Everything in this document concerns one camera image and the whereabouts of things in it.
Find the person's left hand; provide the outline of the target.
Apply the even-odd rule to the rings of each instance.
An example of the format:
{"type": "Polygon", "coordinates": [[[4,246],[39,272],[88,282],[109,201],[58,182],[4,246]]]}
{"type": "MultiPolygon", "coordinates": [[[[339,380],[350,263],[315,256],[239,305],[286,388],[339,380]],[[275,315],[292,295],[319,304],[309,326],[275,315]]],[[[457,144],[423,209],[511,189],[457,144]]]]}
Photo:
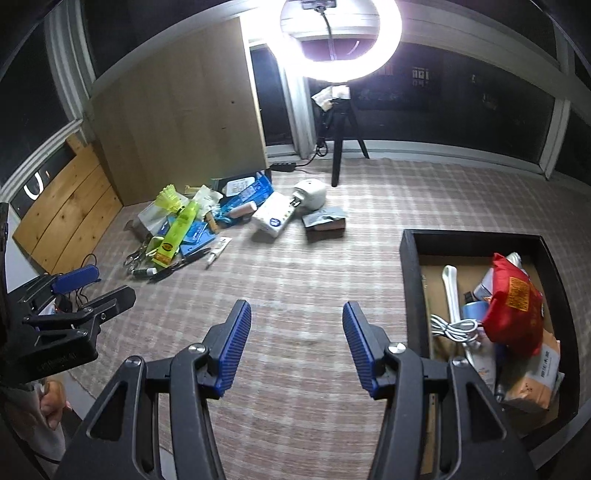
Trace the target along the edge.
{"type": "Polygon", "coordinates": [[[62,382],[55,378],[46,380],[40,399],[40,411],[51,430],[57,428],[61,423],[63,412],[69,408],[70,404],[66,399],[65,387],[62,382]]]}

